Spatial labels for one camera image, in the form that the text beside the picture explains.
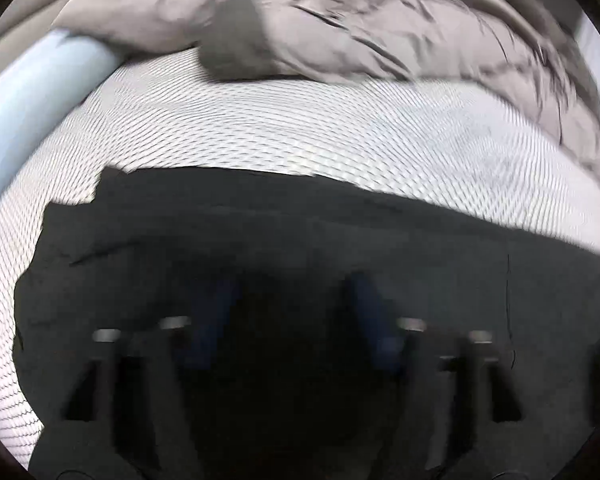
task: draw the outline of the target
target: black cloth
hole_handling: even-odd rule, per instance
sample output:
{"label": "black cloth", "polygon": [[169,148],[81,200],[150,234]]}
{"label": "black cloth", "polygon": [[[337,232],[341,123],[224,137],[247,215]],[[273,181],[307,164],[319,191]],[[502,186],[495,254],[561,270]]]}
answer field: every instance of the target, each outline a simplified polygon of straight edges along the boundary
{"label": "black cloth", "polygon": [[489,470],[550,478],[576,454],[591,431],[600,257],[323,177],[107,169],[92,203],[50,204],[14,292],[20,386],[43,424],[58,420],[94,330],[195,322],[201,280],[229,273],[240,298],[216,362],[182,377],[205,475],[362,480],[394,386],[342,304],[356,270],[396,317],[488,330],[510,355],[525,420],[490,428]]}

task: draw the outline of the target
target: gray fabric patch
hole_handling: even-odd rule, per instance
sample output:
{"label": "gray fabric patch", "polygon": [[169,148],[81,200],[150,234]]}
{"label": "gray fabric patch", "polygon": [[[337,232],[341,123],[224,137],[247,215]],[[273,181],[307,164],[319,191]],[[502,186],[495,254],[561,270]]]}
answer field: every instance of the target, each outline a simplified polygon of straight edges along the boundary
{"label": "gray fabric patch", "polygon": [[273,53],[253,0],[227,0],[200,35],[200,64],[219,80],[277,75]]}

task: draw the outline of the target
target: white mesh surface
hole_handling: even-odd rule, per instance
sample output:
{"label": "white mesh surface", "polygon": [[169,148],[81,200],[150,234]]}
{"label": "white mesh surface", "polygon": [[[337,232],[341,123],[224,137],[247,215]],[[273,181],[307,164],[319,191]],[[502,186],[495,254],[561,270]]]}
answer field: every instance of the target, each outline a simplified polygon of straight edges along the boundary
{"label": "white mesh surface", "polygon": [[27,465],[42,425],[11,360],[13,286],[51,200],[89,200],[105,165],[318,173],[600,251],[600,190],[476,85],[206,80],[195,50],[128,64],[76,108],[0,201],[0,438]]}

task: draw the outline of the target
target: light blue roll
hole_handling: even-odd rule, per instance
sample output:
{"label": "light blue roll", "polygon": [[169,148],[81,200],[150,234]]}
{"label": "light blue roll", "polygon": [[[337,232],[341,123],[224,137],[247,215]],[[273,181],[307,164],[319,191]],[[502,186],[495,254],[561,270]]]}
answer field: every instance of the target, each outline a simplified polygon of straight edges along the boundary
{"label": "light blue roll", "polygon": [[0,195],[42,140],[123,61],[98,40],[54,30],[0,74]]}

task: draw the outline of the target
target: crumpled beige fabric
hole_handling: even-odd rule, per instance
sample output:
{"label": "crumpled beige fabric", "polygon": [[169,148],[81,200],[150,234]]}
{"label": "crumpled beige fabric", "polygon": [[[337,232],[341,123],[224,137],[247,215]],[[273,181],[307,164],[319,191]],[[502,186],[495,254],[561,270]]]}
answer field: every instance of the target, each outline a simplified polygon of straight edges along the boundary
{"label": "crumpled beige fabric", "polygon": [[[222,1],[70,0],[55,25],[166,53],[196,43]],[[278,73],[325,82],[479,81],[600,181],[598,119],[577,97],[553,45],[503,0],[253,1]]]}

